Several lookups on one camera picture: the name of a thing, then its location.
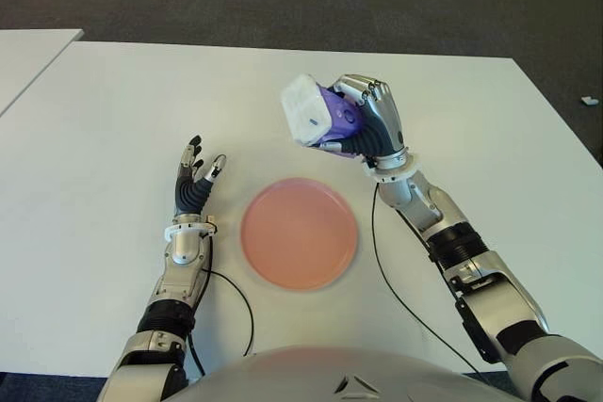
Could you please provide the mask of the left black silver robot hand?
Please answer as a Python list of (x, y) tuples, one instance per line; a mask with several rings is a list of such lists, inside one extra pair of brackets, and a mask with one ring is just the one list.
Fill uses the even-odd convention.
[(203, 172), (204, 161), (199, 158), (202, 138), (194, 136), (183, 150), (174, 187), (175, 213), (199, 215), (206, 205), (214, 183), (226, 165), (226, 155), (219, 154)]

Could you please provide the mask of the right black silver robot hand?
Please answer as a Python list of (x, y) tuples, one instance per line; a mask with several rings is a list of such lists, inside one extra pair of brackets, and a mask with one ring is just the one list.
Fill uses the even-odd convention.
[(390, 158), (405, 149), (399, 112), (385, 82), (360, 74), (345, 74), (329, 91), (352, 101), (362, 121), (355, 134), (319, 144), (321, 151), (362, 155), (377, 166), (379, 159)]

